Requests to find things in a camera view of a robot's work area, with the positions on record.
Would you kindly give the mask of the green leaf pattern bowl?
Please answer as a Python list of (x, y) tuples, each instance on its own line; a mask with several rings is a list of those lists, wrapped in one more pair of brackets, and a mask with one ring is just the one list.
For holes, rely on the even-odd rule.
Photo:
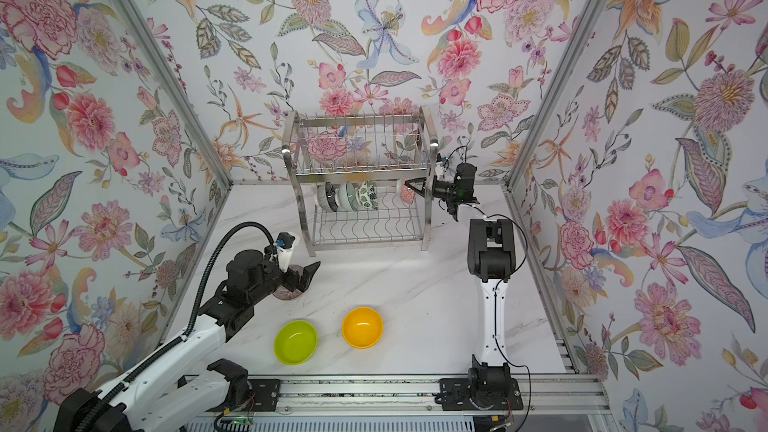
[(356, 190), (357, 201), (363, 210), (377, 210), (378, 209), (378, 197), (376, 192), (376, 186), (373, 181), (365, 181), (361, 183)]

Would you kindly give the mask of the pale green bowl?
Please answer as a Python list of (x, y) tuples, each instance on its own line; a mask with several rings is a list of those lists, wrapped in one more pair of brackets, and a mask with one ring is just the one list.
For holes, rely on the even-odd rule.
[(339, 184), (336, 188), (336, 198), (339, 207), (344, 212), (357, 212), (357, 189), (351, 182)]

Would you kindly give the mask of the dark patterned bowl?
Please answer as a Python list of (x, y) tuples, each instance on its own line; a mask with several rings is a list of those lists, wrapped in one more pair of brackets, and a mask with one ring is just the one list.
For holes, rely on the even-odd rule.
[(316, 187), (316, 198), (318, 206), (326, 212), (335, 213), (338, 211), (336, 202), (336, 189), (330, 182), (318, 184)]

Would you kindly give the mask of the black white floral bowl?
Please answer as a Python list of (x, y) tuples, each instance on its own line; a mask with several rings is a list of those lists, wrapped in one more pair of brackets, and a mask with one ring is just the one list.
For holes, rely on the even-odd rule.
[(412, 205), (415, 200), (415, 192), (404, 182), (399, 185), (399, 198), (406, 205)]

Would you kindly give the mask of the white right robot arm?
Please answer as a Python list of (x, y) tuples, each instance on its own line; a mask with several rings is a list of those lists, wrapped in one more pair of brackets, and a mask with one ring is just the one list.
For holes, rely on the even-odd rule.
[(518, 270), (516, 224), (503, 215), (481, 210), (474, 192), (476, 171), (474, 165), (462, 162), (450, 181), (436, 177), (409, 179), (405, 187), (422, 198), (431, 196), (443, 201), (446, 213), (467, 227), (467, 269), (478, 285), (482, 309), (481, 344), (479, 353), (472, 356), (465, 382), (442, 386), (440, 402), (489, 410), (498, 402), (510, 401), (514, 394), (504, 325), (509, 281)]

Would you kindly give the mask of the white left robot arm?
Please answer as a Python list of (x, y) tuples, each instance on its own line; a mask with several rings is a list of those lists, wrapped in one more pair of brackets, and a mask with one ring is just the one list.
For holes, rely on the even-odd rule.
[(236, 254), (226, 279), (194, 313), (190, 330), (101, 388), (70, 394), (59, 407), (55, 430), (175, 431), (206, 411), (254, 402), (259, 392), (248, 370), (229, 359), (214, 360), (184, 385), (178, 381), (237, 335), (258, 303), (280, 288), (308, 290), (321, 264), (297, 269), (287, 261), (285, 252), (274, 259), (253, 249)]

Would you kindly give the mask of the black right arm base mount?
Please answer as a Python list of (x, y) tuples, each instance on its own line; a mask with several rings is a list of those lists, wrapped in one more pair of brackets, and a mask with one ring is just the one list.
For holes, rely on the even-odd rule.
[(441, 378), (435, 403), (443, 411), (514, 412), (525, 406), (511, 364), (481, 362), (473, 355), (467, 374), (459, 378)]

